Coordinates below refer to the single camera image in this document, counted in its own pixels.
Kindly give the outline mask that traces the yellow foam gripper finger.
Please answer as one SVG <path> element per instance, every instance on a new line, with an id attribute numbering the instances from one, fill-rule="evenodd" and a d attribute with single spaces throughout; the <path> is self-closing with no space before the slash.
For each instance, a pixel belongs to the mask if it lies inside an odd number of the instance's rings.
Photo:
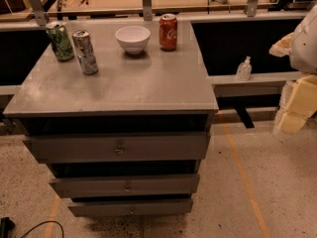
<path id="1" fill-rule="evenodd" d="M 288 56 L 290 54 L 292 37 L 292 33 L 284 36 L 282 39 L 272 45 L 268 52 L 271 55 L 279 58 Z"/>

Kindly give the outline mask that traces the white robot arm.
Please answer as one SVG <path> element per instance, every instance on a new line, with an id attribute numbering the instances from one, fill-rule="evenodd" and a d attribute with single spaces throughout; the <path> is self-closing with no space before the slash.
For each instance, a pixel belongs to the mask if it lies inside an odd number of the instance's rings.
<path id="1" fill-rule="evenodd" d="M 317 73 L 317 5 L 296 27 L 271 46 L 269 53 L 282 58 L 289 56 L 292 68 L 306 73 Z"/>

